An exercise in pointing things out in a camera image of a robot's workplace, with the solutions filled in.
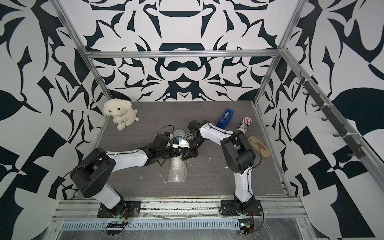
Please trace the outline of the clear bubble wrap sheet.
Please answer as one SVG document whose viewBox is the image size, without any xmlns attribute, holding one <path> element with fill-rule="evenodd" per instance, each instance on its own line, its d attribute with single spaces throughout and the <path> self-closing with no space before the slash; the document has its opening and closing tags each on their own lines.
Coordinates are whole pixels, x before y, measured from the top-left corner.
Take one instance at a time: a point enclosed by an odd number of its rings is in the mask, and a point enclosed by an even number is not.
<svg viewBox="0 0 384 240">
<path fill-rule="evenodd" d="M 184 130 L 175 130 L 174 137 L 185 137 L 187 134 Z M 184 161 L 182 161 L 183 148 L 173 148 L 175 156 L 171 158 L 170 170 L 168 174 L 168 183 L 183 183 L 188 174 L 188 170 Z"/>
</svg>

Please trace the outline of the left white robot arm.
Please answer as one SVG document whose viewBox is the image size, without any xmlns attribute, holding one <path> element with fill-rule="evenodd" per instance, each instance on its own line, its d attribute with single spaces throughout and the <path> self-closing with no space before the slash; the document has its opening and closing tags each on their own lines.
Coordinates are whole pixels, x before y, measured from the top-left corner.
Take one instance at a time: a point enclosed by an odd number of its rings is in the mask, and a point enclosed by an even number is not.
<svg viewBox="0 0 384 240">
<path fill-rule="evenodd" d="M 123 169 L 146 167 L 154 163 L 178 157 L 184 148 L 173 147 L 170 134 L 160 134 L 155 140 L 141 148 L 127 152 L 106 152 L 96 148 L 70 173 L 70 178 L 85 198 L 97 200 L 114 215 L 126 208 L 121 195 L 107 181 L 111 174 Z"/>
</svg>

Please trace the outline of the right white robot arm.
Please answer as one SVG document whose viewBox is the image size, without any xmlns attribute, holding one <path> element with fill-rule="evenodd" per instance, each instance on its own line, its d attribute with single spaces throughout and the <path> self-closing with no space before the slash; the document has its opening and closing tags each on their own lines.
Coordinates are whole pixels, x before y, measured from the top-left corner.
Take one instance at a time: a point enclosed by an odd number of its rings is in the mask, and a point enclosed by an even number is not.
<svg viewBox="0 0 384 240">
<path fill-rule="evenodd" d="M 208 121 L 198 123 L 193 120 L 188 129 L 193 138 L 189 147 L 183 150 L 182 160 L 196 158 L 198 149 L 206 141 L 212 141 L 221 146 L 227 166 L 233 171 L 235 177 L 234 201 L 238 212 L 245 211 L 254 203 L 251 173 L 254 166 L 256 153 L 251 147 L 248 138 L 242 131 L 226 131 Z"/>
</svg>

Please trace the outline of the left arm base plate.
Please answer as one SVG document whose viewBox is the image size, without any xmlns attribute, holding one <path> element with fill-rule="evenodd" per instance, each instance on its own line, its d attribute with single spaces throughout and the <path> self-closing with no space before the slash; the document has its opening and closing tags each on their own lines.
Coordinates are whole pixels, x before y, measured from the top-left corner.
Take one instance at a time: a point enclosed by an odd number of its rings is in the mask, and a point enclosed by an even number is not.
<svg viewBox="0 0 384 240">
<path fill-rule="evenodd" d="M 120 201 L 114 208 L 108 209 L 100 203 L 98 218 L 133 218 L 137 217 L 141 211 L 141 201 Z"/>
</svg>

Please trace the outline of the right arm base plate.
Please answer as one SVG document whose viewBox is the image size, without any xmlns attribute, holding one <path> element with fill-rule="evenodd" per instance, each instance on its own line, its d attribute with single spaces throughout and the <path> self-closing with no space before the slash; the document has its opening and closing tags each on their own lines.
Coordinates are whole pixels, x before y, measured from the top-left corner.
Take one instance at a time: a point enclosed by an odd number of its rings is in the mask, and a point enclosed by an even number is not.
<svg viewBox="0 0 384 240">
<path fill-rule="evenodd" d="M 250 199 L 245 203 L 241 203 L 239 200 L 222 200 L 219 208 L 219 213 L 222 216 L 262 216 L 263 207 L 261 202 L 256 199 Z"/>
</svg>

